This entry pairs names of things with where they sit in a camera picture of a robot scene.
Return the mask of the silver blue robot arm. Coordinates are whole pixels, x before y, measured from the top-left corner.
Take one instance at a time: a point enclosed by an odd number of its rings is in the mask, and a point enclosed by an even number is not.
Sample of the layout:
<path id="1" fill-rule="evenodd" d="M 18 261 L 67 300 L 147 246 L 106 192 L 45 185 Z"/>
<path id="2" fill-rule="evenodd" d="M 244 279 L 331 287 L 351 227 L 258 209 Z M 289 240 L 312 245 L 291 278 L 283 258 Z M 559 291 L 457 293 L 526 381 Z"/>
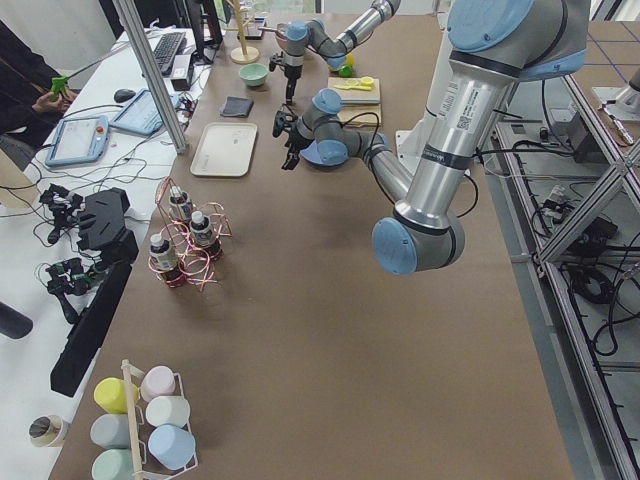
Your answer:
<path id="1" fill-rule="evenodd" d="M 284 32 L 285 45 L 281 48 L 282 52 L 272 55 L 269 60 L 269 71 L 274 72 L 279 67 L 287 79 L 285 104 L 293 104 L 307 49 L 313 50 L 333 70 L 339 70 L 352 50 L 365 42 L 379 25 L 397 13 L 400 3 L 400 0 L 373 1 L 370 7 L 335 39 L 326 33 L 324 24 L 319 19 L 289 22 Z"/>
<path id="2" fill-rule="evenodd" d="M 273 133 L 286 137 L 284 168 L 295 168 L 309 146 L 324 165 L 361 159 L 394 204 L 372 232 L 379 265 L 409 275 L 454 263 L 465 236 L 450 206 L 494 123 L 493 112 L 512 85 L 583 66 L 589 12 L 586 1 L 454 2 L 446 28 L 452 75 L 415 170 L 400 162 L 380 133 L 343 125 L 341 98 L 327 88 L 301 115 L 276 113 Z"/>

